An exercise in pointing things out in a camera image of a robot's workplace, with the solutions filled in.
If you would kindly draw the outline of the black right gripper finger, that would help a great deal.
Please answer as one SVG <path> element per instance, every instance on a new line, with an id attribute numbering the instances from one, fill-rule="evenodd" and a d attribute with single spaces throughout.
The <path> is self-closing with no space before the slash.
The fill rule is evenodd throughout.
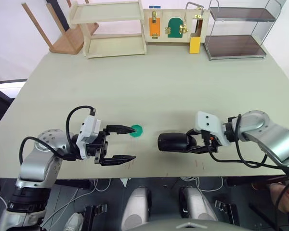
<path id="1" fill-rule="evenodd" d="M 208 152 L 207 146 L 190 146 L 187 147 L 186 150 L 183 151 L 183 153 L 195 153 L 195 154 L 205 154 Z"/>
<path id="2" fill-rule="evenodd" d="M 201 134 L 200 131 L 197 131 L 194 129 L 190 129 L 188 132 L 186 132 L 189 142 L 196 142 L 195 136 L 200 135 L 200 134 Z"/>

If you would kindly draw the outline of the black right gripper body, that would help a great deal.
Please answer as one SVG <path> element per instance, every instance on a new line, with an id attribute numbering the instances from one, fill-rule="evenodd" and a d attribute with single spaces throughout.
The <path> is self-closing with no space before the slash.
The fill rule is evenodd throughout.
<path id="1" fill-rule="evenodd" d="M 209 151 L 212 153 L 217 153 L 219 144 L 215 139 L 215 137 L 211 135 L 209 131 L 206 130 L 201 131 L 201 136 L 205 146 L 209 149 Z"/>

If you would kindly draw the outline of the person's bare hand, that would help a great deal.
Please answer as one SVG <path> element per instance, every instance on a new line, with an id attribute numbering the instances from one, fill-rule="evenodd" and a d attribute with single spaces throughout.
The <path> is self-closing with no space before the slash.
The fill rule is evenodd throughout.
<path id="1" fill-rule="evenodd" d="M 273 204 L 275 205 L 277 202 L 278 197 L 282 193 L 286 186 L 281 183 L 273 183 L 270 184 L 269 190 L 271 195 L 271 200 Z M 289 213 L 289 188 L 284 192 L 279 205 L 278 205 L 279 211 L 283 213 Z"/>

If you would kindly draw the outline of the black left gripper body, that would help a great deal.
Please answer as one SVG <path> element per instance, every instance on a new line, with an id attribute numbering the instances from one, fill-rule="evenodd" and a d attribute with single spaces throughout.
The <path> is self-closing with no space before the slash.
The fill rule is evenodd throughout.
<path id="1" fill-rule="evenodd" d="M 108 135 L 107 129 L 104 128 L 92 143 L 86 145 L 87 155 L 94 158 L 95 164 L 100 164 L 101 166 L 108 165 L 107 159 L 105 158 L 108 146 L 106 137 Z"/>

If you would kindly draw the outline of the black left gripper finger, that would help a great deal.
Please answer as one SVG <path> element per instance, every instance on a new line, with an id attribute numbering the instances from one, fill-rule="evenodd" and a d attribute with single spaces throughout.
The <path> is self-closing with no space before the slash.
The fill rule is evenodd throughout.
<path id="1" fill-rule="evenodd" d="M 99 160 L 99 164 L 101 166 L 116 166 L 127 163 L 135 158 L 136 156 L 131 155 L 114 155 L 111 158 L 101 157 Z"/>
<path id="2" fill-rule="evenodd" d="M 123 125 L 107 125 L 105 128 L 106 133 L 129 134 L 135 131 L 135 129 Z"/>

